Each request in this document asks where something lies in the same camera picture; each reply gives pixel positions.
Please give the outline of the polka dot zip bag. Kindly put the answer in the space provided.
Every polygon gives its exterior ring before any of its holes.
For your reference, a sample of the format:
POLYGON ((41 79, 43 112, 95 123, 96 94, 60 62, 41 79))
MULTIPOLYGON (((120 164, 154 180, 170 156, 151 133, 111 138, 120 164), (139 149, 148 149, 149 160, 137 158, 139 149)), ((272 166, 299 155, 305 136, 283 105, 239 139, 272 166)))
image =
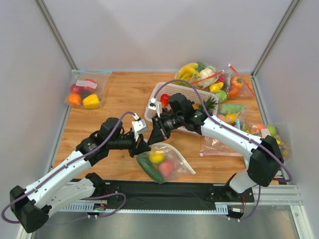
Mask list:
POLYGON ((167 143, 151 145, 151 151, 139 154, 136 161, 142 170, 158 184, 196 174, 183 155, 167 143))

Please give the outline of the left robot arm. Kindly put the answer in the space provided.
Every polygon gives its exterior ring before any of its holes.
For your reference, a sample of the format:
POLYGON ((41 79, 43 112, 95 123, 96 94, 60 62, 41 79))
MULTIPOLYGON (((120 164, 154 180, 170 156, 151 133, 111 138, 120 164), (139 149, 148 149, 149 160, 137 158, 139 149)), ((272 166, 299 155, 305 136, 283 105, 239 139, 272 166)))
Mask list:
POLYGON ((27 233, 41 228, 61 208, 89 197, 100 197, 106 188, 104 181, 90 173, 74 185, 69 182, 78 174, 106 158, 110 150, 127 150, 130 157, 150 151, 143 133, 148 130, 144 119, 134 115, 129 132, 122 131, 118 118, 108 118, 99 130, 81 141, 58 166, 34 183, 15 186, 9 192, 8 207, 27 233))

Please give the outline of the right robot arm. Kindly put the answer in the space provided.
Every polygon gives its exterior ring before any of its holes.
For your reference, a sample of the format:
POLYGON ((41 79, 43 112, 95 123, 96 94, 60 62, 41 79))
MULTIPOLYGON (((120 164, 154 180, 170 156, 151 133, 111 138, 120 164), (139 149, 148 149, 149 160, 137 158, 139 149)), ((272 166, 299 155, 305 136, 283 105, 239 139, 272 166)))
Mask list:
POLYGON ((183 94, 176 93, 168 100, 172 112, 155 114, 153 129, 148 144, 163 142, 179 127, 202 136, 214 138, 248 158, 249 166, 235 174, 228 182, 236 193, 260 185, 267 187, 274 180, 284 163, 276 139, 270 135, 264 138, 243 132, 216 116, 209 115, 203 108, 195 110, 183 94))

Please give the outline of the fake red strawberry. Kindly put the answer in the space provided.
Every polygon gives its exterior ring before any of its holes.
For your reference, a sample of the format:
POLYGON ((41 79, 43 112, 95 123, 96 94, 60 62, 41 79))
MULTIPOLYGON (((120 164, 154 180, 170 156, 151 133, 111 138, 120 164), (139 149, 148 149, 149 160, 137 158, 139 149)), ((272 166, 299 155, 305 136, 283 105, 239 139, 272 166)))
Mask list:
POLYGON ((163 108, 165 108, 168 105, 168 100, 170 96, 168 94, 162 94, 160 97, 160 102, 163 108))

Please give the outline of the fake pink peach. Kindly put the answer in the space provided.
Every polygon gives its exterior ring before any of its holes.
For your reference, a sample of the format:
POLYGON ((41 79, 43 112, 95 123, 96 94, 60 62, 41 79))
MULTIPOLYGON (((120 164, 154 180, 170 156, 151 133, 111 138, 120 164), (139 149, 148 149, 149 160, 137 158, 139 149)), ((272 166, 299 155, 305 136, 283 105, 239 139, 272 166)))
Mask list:
POLYGON ((174 171, 174 163, 171 160, 165 160, 159 165, 158 170, 163 177, 169 177, 174 171))

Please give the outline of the fake pineapple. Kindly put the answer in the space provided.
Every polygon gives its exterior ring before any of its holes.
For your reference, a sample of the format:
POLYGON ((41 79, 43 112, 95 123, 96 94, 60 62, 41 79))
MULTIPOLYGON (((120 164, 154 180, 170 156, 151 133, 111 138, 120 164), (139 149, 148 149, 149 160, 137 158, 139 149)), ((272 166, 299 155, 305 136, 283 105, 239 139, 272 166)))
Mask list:
POLYGON ((195 110, 202 109, 203 106, 205 106, 209 112, 213 112, 217 107, 217 101, 212 97, 209 97, 206 101, 203 101, 203 104, 196 104, 193 102, 192 106, 195 110))

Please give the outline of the fake banana bunch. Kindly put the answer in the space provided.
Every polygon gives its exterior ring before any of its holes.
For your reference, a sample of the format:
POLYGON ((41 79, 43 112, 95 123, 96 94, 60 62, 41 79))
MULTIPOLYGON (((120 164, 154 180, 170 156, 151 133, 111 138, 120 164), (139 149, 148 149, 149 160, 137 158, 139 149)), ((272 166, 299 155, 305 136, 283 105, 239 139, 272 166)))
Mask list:
POLYGON ((199 64, 195 62, 184 65, 176 74, 175 79, 186 80, 188 82, 192 78, 197 79, 200 76, 197 70, 198 67, 199 67, 199 64))

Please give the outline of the fake yellow bell pepper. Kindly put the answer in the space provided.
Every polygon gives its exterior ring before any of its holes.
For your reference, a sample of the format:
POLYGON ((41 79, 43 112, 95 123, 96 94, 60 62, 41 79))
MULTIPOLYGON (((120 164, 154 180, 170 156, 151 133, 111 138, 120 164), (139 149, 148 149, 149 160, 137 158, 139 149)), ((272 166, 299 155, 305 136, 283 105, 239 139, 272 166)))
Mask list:
POLYGON ((100 100, 96 94, 87 96, 82 102, 86 109, 97 109, 100 106, 100 100))

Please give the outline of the orange zip bag with bananas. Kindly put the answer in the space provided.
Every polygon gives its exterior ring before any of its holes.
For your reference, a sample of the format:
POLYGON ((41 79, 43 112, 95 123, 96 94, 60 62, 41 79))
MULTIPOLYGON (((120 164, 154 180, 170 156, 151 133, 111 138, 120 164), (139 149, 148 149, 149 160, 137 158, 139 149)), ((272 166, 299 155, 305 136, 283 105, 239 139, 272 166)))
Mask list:
POLYGON ((218 78, 224 71, 217 71, 212 65, 203 62, 191 62, 179 69, 174 79, 187 81, 197 89, 205 89, 217 83, 218 78))

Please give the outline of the blue zip bag with fruit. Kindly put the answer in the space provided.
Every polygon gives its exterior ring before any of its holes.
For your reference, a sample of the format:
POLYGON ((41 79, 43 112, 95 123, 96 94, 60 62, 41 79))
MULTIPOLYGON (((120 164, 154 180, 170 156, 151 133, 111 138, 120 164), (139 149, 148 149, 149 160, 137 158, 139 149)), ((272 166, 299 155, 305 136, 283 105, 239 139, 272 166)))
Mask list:
MULTIPOLYGON (((77 93, 81 96, 81 99, 83 101, 83 99, 87 96, 96 94, 100 100, 101 106, 103 102, 104 89, 111 74, 112 71, 85 71, 73 69, 71 71, 72 79, 68 90, 68 96, 71 93, 77 93)), ((75 108, 86 109, 83 106, 83 102, 80 106, 75 108)))

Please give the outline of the fake orange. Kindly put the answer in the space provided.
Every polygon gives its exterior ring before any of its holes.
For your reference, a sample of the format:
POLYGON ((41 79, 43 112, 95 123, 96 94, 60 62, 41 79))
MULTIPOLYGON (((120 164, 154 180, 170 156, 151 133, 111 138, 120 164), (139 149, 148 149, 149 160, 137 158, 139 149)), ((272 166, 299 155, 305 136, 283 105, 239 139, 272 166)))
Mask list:
POLYGON ((68 104, 72 107, 78 107, 82 103, 81 96, 77 93, 71 93, 67 98, 68 104))

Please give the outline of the blue zip bag right side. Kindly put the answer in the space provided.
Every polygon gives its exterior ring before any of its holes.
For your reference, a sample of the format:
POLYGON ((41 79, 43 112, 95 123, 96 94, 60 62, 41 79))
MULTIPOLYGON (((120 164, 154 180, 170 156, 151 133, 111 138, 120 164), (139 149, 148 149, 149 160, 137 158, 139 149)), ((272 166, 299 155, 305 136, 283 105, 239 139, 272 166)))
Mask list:
POLYGON ((246 120, 248 107, 243 104, 220 104, 217 117, 229 125, 248 134, 262 137, 262 130, 266 126, 262 123, 253 123, 246 120))

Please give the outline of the red zip bag with vegetables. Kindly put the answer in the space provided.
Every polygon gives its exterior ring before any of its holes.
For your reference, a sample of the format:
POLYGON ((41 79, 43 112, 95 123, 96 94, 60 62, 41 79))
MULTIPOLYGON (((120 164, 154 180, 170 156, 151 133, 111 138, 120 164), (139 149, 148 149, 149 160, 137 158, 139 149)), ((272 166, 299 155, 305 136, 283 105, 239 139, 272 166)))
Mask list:
POLYGON ((228 64, 227 68, 218 74, 217 80, 209 87, 209 90, 217 96, 219 103, 255 96, 243 76, 231 64, 228 64))

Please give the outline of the white plastic basket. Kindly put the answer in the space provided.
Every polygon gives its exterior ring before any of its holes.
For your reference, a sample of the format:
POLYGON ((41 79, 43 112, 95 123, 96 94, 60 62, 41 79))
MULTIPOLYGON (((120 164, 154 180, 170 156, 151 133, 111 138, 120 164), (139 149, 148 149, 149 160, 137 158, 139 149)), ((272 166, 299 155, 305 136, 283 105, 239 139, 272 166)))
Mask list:
MULTIPOLYGON (((203 91, 198 91, 193 88, 187 88, 175 84, 162 83, 161 85, 156 85, 150 99, 156 98, 158 101, 160 101, 158 96, 161 96, 164 93, 170 96, 168 105, 171 109, 171 112, 163 111, 160 116, 163 113, 176 113, 183 115, 185 117, 185 123, 176 129, 178 131, 201 136, 200 127, 204 125, 204 121, 207 120, 207 117, 217 115, 218 98, 213 93, 204 92, 204 95, 202 95, 203 91), (209 112, 205 106, 198 110, 193 108, 193 102, 196 104, 203 104, 203 101, 206 101, 209 97, 212 97, 217 101, 217 107, 213 112, 209 112)), ((148 110, 147 107, 145 119, 152 122, 152 117, 155 116, 156 113, 154 111, 148 110)))

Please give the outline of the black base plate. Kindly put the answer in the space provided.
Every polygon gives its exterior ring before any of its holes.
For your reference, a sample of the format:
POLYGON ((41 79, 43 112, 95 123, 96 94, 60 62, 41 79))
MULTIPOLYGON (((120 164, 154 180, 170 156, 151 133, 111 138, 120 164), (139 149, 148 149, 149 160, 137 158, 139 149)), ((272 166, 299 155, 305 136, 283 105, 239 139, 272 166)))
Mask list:
POLYGON ((223 184, 143 181, 103 181, 94 184, 93 196, 123 193, 127 200, 124 210, 215 210, 216 203, 253 203, 252 189, 241 194, 223 184))

